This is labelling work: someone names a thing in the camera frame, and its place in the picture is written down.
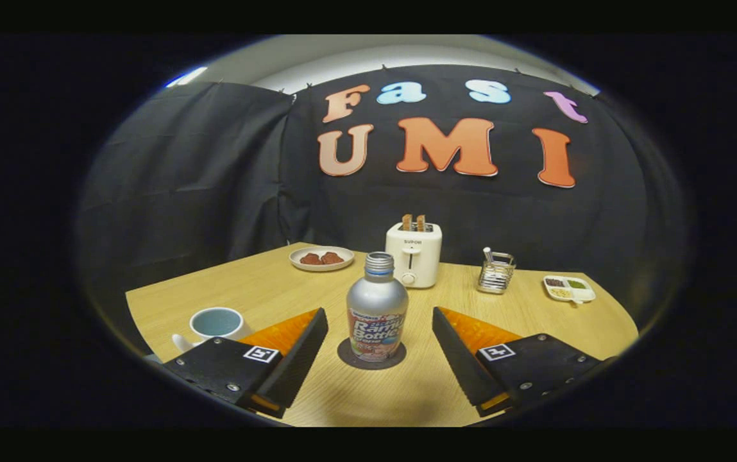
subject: ramune bottle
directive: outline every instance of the ramune bottle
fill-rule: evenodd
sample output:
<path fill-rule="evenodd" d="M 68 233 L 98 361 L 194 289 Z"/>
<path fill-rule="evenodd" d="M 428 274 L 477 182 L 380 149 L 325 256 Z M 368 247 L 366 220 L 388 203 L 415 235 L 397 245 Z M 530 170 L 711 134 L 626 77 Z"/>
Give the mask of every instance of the ramune bottle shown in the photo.
<path fill-rule="evenodd" d="M 363 361 L 394 356 L 400 346 L 409 294 L 394 278 L 394 257 L 385 252 L 366 255 L 365 276 L 348 290 L 348 335 L 351 350 Z"/>

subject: white mug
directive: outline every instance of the white mug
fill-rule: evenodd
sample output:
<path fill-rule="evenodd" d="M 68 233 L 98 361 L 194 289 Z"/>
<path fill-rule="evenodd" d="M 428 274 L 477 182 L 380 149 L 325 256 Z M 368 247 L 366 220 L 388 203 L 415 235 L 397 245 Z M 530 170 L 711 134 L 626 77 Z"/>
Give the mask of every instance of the white mug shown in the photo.
<path fill-rule="evenodd" d="M 179 334 L 171 336 L 174 345 L 183 353 L 213 337 L 239 340 L 252 334 L 242 314 L 226 307 L 211 307 L 194 313 L 189 320 L 189 327 L 202 340 L 192 344 Z"/>

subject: white toaster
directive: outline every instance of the white toaster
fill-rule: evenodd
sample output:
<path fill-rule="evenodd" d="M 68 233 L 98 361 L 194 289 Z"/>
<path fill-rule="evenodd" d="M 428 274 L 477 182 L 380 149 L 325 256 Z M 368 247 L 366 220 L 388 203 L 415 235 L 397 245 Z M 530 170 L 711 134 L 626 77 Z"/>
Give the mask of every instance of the white toaster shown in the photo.
<path fill-rule="evenodd" d="M 430 287 L 436 284 L 442 230 L 426 223 L 425 231 L 405 231 L 403 223 L 385 234 L 385 252 L 394 255 L 394 278 L 405 287 Z"/>

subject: plate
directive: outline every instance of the plate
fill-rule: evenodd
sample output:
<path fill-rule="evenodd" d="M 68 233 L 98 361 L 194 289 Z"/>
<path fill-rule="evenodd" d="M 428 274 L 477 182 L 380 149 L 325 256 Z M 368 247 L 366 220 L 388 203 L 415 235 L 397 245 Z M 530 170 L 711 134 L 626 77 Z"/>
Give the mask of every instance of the plate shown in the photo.
<path fill-rule="evenodd" d="M 305 263 L 300 263 L 300 259 L 309 254 L 309 252 L 317 254 L 319 258 L 322 258 L 322 255 L 325 255 L 327 252 L 333 252 L 336 253 L 338 257 L 342 258 L 343 261 L 340 261 L 340 263 L 333 263 L 331 265 L 307 265 Z M 334 271 L 351 265 L 351 263 L 354 262 L 354 252 L 351 252 L 347 248 L 335 248 L 334 246 L 315 246 L 315 248 L 301 248 L 300 250 L 295 250 L 294 252 L 291 252 L 291 255 L 289 255 L 289 260 L 291 261 L 292 265 L 301 270 L 314 272 Z"/>
<path fill-rule="evenodd" d="M 555 300 L 581 304 L 582 302 L 590 302 L 597 297 L 597 293 L 593 291 L 591 284 L 588 284 L 588 281 L 581 280 L 581 278 L 547 275 L 542 278 L 542 282 L 545 284 L 548 295 Z"/>

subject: metal utensil holder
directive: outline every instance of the metal utensil holder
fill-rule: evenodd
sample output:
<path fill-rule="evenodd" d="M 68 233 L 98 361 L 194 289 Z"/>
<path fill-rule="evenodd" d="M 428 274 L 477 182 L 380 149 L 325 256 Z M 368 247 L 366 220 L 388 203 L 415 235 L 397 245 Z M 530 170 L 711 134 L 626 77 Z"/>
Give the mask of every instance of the metal utensil holder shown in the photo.
<path fill-rule="evenodd" d="M 517 260 L 513 255 L 502 252 L 491 252 L 491 259 L 482 261 L 482 271 L 479 273 L 477 289 L 481 292 L 504 293 L 508 289 Z"/>

